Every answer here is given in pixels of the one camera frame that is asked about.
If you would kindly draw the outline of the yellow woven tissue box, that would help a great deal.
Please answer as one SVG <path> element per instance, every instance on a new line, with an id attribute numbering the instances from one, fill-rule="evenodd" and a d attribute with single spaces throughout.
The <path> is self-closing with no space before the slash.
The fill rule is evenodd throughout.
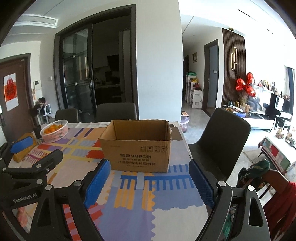
<path id="1" fill-rule="evenodd" d="M 11 146 L 11 153 L 13 154 L 13 160 L 17 163 L 37 145 L 37 140 L 32 133 L 26 133 L 22 135 L 17 142 L 14 142 Z"/>

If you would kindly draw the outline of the pink basket of oranges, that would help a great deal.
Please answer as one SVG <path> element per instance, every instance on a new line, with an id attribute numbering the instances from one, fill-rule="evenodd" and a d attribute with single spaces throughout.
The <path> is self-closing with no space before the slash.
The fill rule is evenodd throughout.
<path id="1" fill-rule="evenodd" d="M 68 121 L 57 120 L 42 128 L 40 135 L 46 143 L 53 143 L 65 137 L 68 131 Z"/>

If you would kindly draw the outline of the brown entrance door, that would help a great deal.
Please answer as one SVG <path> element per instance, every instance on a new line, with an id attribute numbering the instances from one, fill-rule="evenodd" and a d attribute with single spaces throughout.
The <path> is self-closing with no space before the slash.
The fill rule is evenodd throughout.
<path id="1" fill-rule="evenodd" d="M 30 54 L 1 60 L 1 127 L 8 142 L 33 132 L 37 121 L 31 116 L 34 107 Z"/>

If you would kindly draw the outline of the dark chair right side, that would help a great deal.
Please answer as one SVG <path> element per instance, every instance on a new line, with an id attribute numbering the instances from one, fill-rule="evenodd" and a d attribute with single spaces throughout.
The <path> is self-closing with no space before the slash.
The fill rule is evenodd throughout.
<path id="1" fill-rule="evenodd" d="M 251 131 L 243 118 L 215 109 L 199 140 L 189 145 L 193 160 L 218 181 L 227 181 Z"/>

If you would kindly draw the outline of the dark chair far left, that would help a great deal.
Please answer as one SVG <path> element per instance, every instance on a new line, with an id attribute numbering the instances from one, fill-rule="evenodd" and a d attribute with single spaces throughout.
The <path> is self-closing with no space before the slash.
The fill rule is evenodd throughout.
<path id="1" fill-rule="evenodd" d="M 75 108 L 66 108 L 56 111 L 55 121 L 67 120 L 69 123 L 78 123 L 78 110 Z"/>

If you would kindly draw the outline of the colourful patterned tablecloth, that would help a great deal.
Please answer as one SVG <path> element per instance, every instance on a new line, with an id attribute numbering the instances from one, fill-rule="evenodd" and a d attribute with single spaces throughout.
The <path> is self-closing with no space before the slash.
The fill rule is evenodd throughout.
<path id="1" fill-rule="evenodd" d="M 103 157 L 99 137 L 107 123 L 71 123 L 57 142 L 41 143 L 11 167 L 31 167 L 51 151 L 63 161 L 48 174 L 54 187 L 69 186 L 94 170 Z M 190 175 L 191 154 L 177 122 L 171 122 L 166 173 L 111 171 L 89 213 L 105 240 L 195 240 L 208 213 Z"/>

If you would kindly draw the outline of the brown cardboard box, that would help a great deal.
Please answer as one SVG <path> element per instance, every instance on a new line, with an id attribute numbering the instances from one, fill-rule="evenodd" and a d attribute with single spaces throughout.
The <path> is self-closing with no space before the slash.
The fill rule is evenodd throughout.
<path id="1" fill-rule="evenodd" d="M 166 120 L 113 120 L 99 141 L 112 170 L 168 171 L 171 128 Z"/>

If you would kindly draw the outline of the dark chair behind table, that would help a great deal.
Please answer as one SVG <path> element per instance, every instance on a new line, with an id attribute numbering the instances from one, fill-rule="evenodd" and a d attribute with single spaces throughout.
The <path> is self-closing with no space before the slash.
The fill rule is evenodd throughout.
<path id="1" fill-rule="evenodd" d="M 112 120 L 137 120 L 137 110 L 133 102 L 104 103 L 96 110 L 96 122 Z"/>

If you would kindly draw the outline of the white storage shelf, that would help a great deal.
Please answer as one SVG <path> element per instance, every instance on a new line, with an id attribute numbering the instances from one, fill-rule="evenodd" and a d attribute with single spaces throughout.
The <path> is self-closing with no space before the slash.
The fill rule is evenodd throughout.
<path id="1" fill-rule="evenodd" d="M 185 90 L 185 99 L 186 102 L 192 108 L 202 108 L 202 95 L 203 91 L 199 83 L 199 79 L 195 72 L 186 73 L 186 90 Z"/>

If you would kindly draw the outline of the red balloon decoration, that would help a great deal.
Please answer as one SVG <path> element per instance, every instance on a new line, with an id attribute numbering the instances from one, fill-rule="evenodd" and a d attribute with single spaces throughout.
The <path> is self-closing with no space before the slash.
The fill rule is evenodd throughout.
<path id="1" fill-rule="evenodd" d="M 238 78 L 236 80 L 235 89 L 236 91 L 245 91 L 249 96 L 256 97 L 256 92 L 254 88 L 251 86 L 254 80 L 253 74 L 248 72 L 246 75 L 246 79 Z"/>

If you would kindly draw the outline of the black glass sliding door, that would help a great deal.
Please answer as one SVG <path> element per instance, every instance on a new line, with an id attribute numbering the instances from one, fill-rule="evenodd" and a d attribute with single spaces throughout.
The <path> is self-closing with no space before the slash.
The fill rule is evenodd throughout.
<path id="1" fill-rule="evenodd" d="M 95 120 L 103 103 L 138 105 L 136 5 L 95 13 L 55 35 L 55 87 L 60 109 Z"/>

